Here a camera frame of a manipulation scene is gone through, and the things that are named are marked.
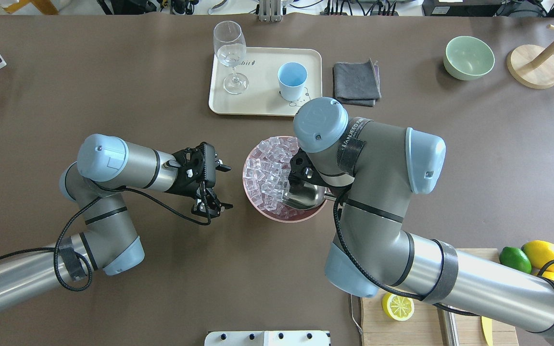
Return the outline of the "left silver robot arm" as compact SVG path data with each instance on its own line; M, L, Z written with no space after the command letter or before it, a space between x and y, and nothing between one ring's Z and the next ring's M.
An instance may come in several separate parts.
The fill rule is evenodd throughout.
M139 265L145 250L125 191L186 221L210 225L232 208L214 193L216 173L230 169L207 142L170 154L117 136L88 136L59 181L77 212L52 245L0 256L0 312L57 286L86 290L99 270L114 276Z

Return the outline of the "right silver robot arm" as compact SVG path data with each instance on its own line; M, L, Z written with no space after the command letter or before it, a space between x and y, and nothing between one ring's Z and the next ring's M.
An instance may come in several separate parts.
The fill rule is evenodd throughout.
M294 132L313 182L339 189L334 285L360 297L399 289L554 345L554 282L462 250L554 242L554 107L440 101L365 118L321 97Z

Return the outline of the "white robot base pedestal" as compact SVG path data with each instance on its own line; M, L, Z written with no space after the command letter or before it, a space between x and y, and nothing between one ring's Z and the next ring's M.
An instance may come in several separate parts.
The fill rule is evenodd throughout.
M214 331L208 333L205 346L330 346L329 331Z

